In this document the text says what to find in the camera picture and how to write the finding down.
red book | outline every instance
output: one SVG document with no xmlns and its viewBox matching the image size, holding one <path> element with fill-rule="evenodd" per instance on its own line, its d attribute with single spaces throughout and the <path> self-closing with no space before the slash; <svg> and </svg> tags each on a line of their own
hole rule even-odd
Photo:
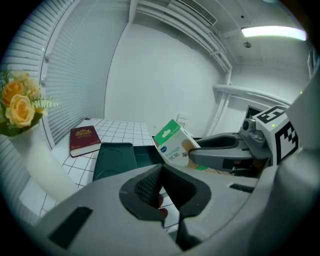
<svg viewBox="0 0 320 256">
<path fill-rule="evenodd" d="M 70 131 L 70 155 L 74 158 L 100 149 L 101 141 L 94 126 L 73 128 Z"/>
</svg>

fluorescent light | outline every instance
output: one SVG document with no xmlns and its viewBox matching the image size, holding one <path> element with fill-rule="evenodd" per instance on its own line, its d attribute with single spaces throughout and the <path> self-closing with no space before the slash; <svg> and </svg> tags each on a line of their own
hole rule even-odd
<svg viewBox="0 0 320 256">
<path fill-rule="evenodd" d="M 289 26 L 254 26 L 242 28 L 241 30 L 246 38 L 256 36 L 281 36 L 303 41 L 307 40 L 306 32 Z"/>
</svg>

green and white box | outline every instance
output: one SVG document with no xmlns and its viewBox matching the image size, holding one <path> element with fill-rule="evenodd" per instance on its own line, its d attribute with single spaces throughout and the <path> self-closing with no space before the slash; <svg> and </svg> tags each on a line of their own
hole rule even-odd
<svg viewBox="0 0 320 256">
<path fill-rule="evenodd" d="M 189 158 L 189 151 L 200 148 L 200 146 L 173 119 L 154 136 L 154 141 L 157 150 L 166 163 L 201 171 L 207 169 L 207 167 L 200 166 Z"/>
</svg>

book cover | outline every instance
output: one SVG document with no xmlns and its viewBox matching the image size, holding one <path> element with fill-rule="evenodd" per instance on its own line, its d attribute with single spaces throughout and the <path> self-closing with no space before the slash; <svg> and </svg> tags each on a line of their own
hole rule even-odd
<svg viewBox="0 0 320 256">
<path fill-rule="evenodd" d="M 100 143 L 93 125 L 73 128 L 70 131 L 70 151 Z"/>
</svg>

air vent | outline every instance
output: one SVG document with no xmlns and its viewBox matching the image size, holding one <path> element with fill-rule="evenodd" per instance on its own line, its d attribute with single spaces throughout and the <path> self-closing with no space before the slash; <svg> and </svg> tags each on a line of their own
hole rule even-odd
<svg viewBox="0 0 320 256">
<path fill-rule="evenodd" d="M 203 18 L 205 18 L 211 25 L 214 25 L 217 22 L 217 19 L 213 17 L 210 12 L 208 12 L 205 8 L 203 8 L 200 4 L 193 0 L 177 0 L 178 2 L 183 3 L 187 7 L 193 9 L 195 12 L 200 14 Z"/>
</svg>

